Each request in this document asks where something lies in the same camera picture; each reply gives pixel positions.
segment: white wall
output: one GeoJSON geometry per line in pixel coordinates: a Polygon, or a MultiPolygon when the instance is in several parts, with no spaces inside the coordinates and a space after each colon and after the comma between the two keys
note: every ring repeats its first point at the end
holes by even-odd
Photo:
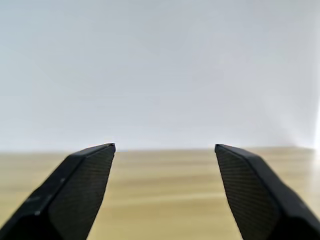
{"type": "Polygon", "coordinates": [[[317,0],[4,0],[0,150],[311,146],[317,0]]]}

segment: wooden tabletop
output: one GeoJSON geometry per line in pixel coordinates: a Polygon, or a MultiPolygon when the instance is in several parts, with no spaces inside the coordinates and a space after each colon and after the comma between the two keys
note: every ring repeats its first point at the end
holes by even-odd
{"type": "MultiPolygon", "coordinates": [[[[320,216],[320,157],[252,148],[320,216]]],[[[0,225],[65,153],[0,154],[0,225]]],[[[89,240],[240,240],[213,150],[118,152],[89,240]]]]}

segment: textured gripper pad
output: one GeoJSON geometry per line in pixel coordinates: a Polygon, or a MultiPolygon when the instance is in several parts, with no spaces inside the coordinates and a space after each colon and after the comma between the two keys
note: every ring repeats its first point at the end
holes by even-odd
{"type": "Polygon", "coordinates": [[[248,163],[223,148],[216,155],[227,201],[244,240],[266,240],[279,221],[276,203],[248,163]]]}
{"type": "Polygon", "coordinates": [[[103,201],[113,156],[88,155],[55,197],[49,219],[64,240],[85,240],[103,201]]]}
{"type": "Polygon", "coordinates": [[[320,223],[264,160],[217,144],[226,197],[244,240],[320,240],[320,223]]]}

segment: light wood surface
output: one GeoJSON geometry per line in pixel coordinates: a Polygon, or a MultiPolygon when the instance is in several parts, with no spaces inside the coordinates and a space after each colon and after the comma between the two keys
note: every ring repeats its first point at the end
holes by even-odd
{"type": "MultiPolygon", "coordinates": [[[[252,148],[320,216],[320,157],[252,148]]],[[[66,154],[0,155],[0,225],[66,154]]],[[[89,240],[240,240],[213,150],[118,152],[89,240]]]]}

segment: wooden table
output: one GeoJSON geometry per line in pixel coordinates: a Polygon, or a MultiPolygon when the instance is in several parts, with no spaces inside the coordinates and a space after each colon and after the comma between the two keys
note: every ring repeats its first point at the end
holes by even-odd
{"type": "MultiPolygon", "coordinates": [[[[320,157],[252,148],[320,216],[320,157]]],[[[0,224],[66,156],[0,154],[0,224]]],[[[240,240],[212,149],[118,152],[89,240],[240,240]]]]}

